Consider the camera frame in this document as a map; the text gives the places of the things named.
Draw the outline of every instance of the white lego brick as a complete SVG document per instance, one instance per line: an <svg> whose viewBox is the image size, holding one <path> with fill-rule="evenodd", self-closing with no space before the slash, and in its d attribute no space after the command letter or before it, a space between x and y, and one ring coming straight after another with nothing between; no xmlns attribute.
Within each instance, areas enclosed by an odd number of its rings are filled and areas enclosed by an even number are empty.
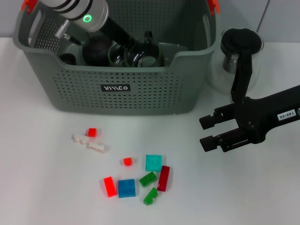
<svg viewBox="0 0 300 225"><path fill-rule="evenodd" d="M73 135L73 140L80 144L88 144L90 142L90 138L83 135Z"/></svg>
<svg viewBox="0 0 300 225"><path fill-rule="evenodd" d="M97 143L89 143L89 149L93 149L95 151L99 151L101 153L105 152L105 146Z"/></svg>

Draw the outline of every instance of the lego brick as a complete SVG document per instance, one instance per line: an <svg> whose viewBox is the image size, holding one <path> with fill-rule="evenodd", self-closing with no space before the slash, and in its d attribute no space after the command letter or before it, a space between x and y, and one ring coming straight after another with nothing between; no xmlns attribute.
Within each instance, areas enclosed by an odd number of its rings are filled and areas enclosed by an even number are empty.
<svg viewBox="0 0 300 225"><path fill-rule="evenodd" d="M158 186L157 186L158 191L165 191L167 187L169 171L170 171L170 167L165 165L162 166L160 176L159 176Z"/></svg>
<svg viewBox="0 0 300 225"><path fill-rule="evenodd" d="M156 198L158 196L158 191L156 188L152 188L152 190L147 194L147 196L144 198L144 204L145 205L151 205L153 203L153 198Z"/></svg>
<svg viewBox="0 0 300 225"><path fill-rule="evenodd" d="M101 153L105 152L105 146L97 143L89 143L89 149L93 149L95 151L99 151Z"/></svg>
<svg viewBox="0 0 300 225"><path fill-rule="evenodd" d="M125 159L123 159L123 161L124 161L125 166L132 165L132 158L125 158Z"/></svg>
<svg viewBox="0 0 300 225"><path fill-rule="evenodd" d="M146 171L161 171L162 157L160 155L146 155Z"/></svg>
<svg viewBox="0 0 300 225"><path fill-rule="evenodd" d="M157 180L157 177L154 174L154 172L150 172L146 176L140 178L139 181L140 181L140 184L142 185L142 187L144 188L156 180Z"/></svg>
<svg viewBox="0 0 300 225"><path fill-rule="evenodd" d="M135 180L118 181L119 198L135 197Z"/></svg>
<svg viewBox="0 0 300 225"><path fill-rule="evenodd" d="M97 137L97 129L96 128L89 128L87 136L88 137Z"/></svg>
<svg viewBox="0 0 300 225"><path fill-rule="evenodd" d="M83 135L73 135L73 140L80 144L88 144L90 142L90 138Z"/></svg>
<svg viewBox="0 0 300 225"><path fill-rule="evenodd" d="M116 188L114 187L112 177L106 177L103 180L104 180L104 184L105 184L105 188L106 188L108 197L117 195Z"/></svg>

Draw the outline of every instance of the green lego brick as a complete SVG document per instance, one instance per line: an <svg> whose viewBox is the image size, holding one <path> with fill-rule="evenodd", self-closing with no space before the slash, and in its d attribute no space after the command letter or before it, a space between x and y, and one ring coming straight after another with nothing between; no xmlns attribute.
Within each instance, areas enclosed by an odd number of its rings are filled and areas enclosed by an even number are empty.
<svg viewBox="0 0 300 225"><path fill-rule="evenodd" d="M157 177L154 172L148 173L146 176L140 178L140 184L142 187L148 186L150 183L154 182L157 180Z"/></svg>
<svg viewBox="0 0 300 225"><path fill-rule="evenodd" d="M152 190L147 194L147 196L144 199L145 205L151 205L153 203L153 198L156 198L158 196L158 191L154 187Z"/></svg>

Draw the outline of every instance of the black lid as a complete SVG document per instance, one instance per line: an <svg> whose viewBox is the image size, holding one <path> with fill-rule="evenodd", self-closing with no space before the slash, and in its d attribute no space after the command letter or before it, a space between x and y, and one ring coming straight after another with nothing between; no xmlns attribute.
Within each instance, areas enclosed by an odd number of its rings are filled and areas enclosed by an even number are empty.
<svg viewBox="0 0 300 225"><path fill-rule="evenodd" d="M262 47L262 39L254 31L244 29L229 29L222 36L222 45L231 53L240 54L250 51L256 54Z"/></svg>

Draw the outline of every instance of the transparent green lego brick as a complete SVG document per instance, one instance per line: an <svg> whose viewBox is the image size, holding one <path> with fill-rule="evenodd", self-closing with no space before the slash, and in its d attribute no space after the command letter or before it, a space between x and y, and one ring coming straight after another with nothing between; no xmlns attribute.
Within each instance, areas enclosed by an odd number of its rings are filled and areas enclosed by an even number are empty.
<svg viewBox="0 0 300 225"><path fill-rule="evenodd" d="M140 184L142 185L142 187L144 188L156 180L157 180L157 177L154 174L154 172L150 172L146 176L140 178L139 181L140 181Z"/></svg>
<svg viewBox="0 0 300 225"><path fill-rule="evenodd" d="M158 191L154 187L152 190L147 194L147 196L144 199L145 205L151 205L153 203L153 198L156 198L158 196Z"/></svg>
<svg viewBox="0 0 300 225"><path fill-rule="evenodd" d="M146 155L146 171L161 171L162 157L160 155Z"/></svg>

